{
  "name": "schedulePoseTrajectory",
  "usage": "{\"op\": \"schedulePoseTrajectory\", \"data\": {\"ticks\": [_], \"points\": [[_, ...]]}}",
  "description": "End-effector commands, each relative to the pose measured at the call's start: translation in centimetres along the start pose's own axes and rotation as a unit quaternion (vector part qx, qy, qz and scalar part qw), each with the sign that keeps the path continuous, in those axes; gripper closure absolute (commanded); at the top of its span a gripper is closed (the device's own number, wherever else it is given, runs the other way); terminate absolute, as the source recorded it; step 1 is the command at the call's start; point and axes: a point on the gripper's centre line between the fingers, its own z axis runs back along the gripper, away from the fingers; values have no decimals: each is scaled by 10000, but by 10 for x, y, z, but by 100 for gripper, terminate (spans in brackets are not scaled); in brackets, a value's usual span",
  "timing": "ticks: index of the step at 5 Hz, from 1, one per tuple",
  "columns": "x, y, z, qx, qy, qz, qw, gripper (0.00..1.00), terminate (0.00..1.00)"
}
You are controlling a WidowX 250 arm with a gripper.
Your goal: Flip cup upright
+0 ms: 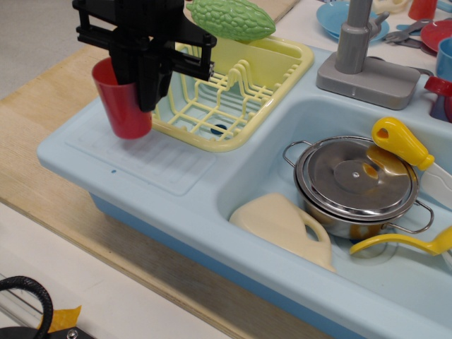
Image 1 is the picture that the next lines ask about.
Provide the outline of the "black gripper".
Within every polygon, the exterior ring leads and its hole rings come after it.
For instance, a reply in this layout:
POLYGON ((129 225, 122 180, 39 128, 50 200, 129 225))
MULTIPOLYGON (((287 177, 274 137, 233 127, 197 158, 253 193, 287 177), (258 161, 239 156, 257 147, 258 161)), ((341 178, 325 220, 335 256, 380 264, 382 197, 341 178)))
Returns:
POLYGON ((215 36, 192 23, 183 1, 73 1, 78 40, 111 50, 117 83, 137 82, 142 112, 167 95, 172 69, 202 80, 213 75, 215 36), (150 55, 137 56, 134 53, 150 55))

